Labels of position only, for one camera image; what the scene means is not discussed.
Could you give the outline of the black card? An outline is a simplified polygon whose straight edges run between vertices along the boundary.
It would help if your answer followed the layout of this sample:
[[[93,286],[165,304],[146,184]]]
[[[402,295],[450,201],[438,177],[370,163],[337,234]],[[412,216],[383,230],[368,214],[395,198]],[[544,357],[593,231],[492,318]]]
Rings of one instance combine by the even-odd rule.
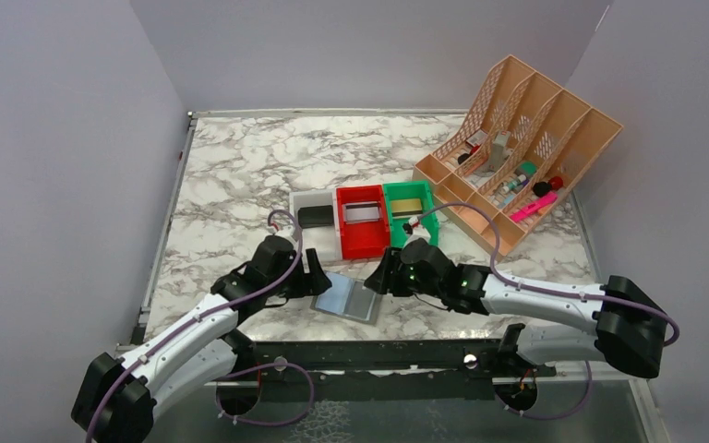
[[[300,208],[296,215],[302,229],[312,229],[335,225],[335,215],[332,205],[307,206]]]

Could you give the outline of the grey card holder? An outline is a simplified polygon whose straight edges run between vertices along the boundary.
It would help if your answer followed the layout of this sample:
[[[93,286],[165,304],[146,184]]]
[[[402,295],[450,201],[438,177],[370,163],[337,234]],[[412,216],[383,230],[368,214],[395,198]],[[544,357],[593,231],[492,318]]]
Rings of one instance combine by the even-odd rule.
[[[331,287],[314,297],[314,311],[373,325],[379,316],[381,295],[367,289],[363,281],[327,272]]]

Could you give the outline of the green plastic bin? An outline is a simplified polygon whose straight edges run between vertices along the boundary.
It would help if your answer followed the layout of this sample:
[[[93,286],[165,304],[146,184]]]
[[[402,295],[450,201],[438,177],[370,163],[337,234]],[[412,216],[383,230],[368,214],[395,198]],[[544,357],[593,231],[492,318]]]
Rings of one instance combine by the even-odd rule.
[[[391,246],[401,247],[408,239],[403,225],[434,208],[431,190],[427,181],[387,183],[382,187],[391,228]]]

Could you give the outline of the red plastic bin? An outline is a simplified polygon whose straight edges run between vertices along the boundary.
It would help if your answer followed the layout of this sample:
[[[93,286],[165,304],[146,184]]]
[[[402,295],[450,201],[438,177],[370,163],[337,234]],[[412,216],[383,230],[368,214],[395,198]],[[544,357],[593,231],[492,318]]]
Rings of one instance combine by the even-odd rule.
[[[344,186],[335,189],[340,222],[342,258],[357,260],[381,257],[391,244],[391,228],[382,185]],[[377,201],[381,219],[373,222],[346,224],[342,206],[346,203]]]

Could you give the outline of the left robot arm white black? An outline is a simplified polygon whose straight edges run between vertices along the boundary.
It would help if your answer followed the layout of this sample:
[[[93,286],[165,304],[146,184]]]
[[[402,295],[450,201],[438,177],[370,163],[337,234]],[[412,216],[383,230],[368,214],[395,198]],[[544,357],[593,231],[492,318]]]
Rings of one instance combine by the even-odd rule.
[[[219,378],[260,377],[254,343],[239,331],[272,296],[319,295],[331,287],[315,249],[268,235],[253,257],[219,278],[160,335],[89,365],[71,417],[88,442],[141,442],[170,406]]]

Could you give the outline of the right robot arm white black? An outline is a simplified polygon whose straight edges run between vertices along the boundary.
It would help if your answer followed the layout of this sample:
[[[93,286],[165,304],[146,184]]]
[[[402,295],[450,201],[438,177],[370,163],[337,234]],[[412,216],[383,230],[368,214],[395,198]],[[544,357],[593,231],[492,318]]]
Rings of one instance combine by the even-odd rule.
[[[671,324],[628,278],[583,286],[520,279],[484,265],[456,264],[425,240],[387,248],[365,286],[395,297],[430,295],[461,314],[545,320],[544,327],[512,329],[506,341],[508,352],[528,365],[601,361],[630,376],[656,378]]]

